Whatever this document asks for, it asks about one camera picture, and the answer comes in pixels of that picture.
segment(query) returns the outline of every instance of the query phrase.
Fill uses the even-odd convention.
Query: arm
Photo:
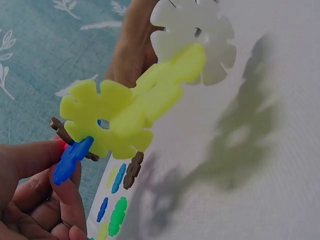
[[[142,72],[157,62],[150,42],[150,34],[160,29],[150,23],[157,2],[131,1],[105,79],[133,88]]]

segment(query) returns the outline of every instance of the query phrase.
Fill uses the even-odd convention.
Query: foam flower toy
[[[151,66],[134,88],[104,80],[98,93],[94,80],[83,80],[61,100],[65,130],[75,142],[92,137],[89,151],[102,158],[111,150],[115,159],[131,159],[150,145],[153,133],[147,129],[182,97],[181,83],[192,83],[205,63],[204,46],[191,43],[172,59]],[[108,121],[109,129],[98,120]]]
[[[207,56],[203,72],[194,83],[202,80],[206,86],[217,84],[227,77],[236,61],[237,49],[227,42],[235,38],[231,22],[218,16],[219,5],[214,0],[159,0],[150,22],[164,27],[151,34],[151,43],[158,62],[170,60],[187,45],[203,44]]]

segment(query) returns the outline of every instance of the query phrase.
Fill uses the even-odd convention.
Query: blue plastic piece
[[[93,142],[94,138],[88,136],[81,142],[75,142],[66,148],[60,158],[60,162],[56,165],[53,174],[54,184],[59,186],[71,177],[76,170],[77,161],[85,158]]]
[[[116,192],[118,192],[119,186],[120,186],[122,179],[124,178],[124,175],[126,173],[126,168],[127,168],[127,165],[125,163],[122,164],[122,166],[120,167],[119,172],[116,175],[114,183],[112,185],[112,190],[111,190],[112,194],[115,194]]]
[[[101,222],[102,218],[104,217],[104,215],[106,213],[106,209],[108,207],[108,201],[109,201],[109,199],[107,197],[105,197],[102,204],[101,204],[100,211],[98,212],[98,217],[96,218],[96,221],[98,223]]]

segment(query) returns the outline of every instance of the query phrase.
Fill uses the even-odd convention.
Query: brown plastic piece
[[[138,151],[134,158],[131,159],[131,163],[128,165],[126,169],[126,175],[123,179],[123,188],[128,190],[135,183],[136,177],[141,169],[141,164],[144,160],[144,153]]]
[[[64,124],[56,117],[52,116],[50,118],[50,126],[53,128],[56,132],[56,134],[67,144],[71,145],[73,144],[74,140],[69,136],[67,133]],[[99,160],[99,156],[95,155],[91,152],[88,152],[85,156],[87,159],[91,159],[94,162],[97,162]]]

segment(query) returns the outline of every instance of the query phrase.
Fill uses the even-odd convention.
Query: fabric surface
[[[0,0],[0,143],[54,136],[51,116],[76,80],[100,82],[130,0]],[[88,215],[108,159],[83,161]]]

